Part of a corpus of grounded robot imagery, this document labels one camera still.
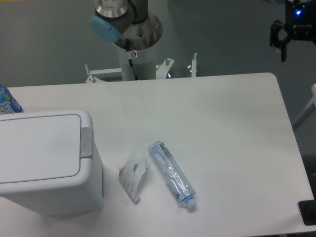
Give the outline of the silver robot arm blue cap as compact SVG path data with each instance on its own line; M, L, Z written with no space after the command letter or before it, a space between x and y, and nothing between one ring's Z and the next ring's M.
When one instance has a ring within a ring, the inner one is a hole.
M270 46L280 49L285 61L292 40L316 41L316 2L283 0L285 22L275 20L270 29ZM90 24L102 39L126 51L145 50L162 36L160 21L148 11L146 0L97 0Z

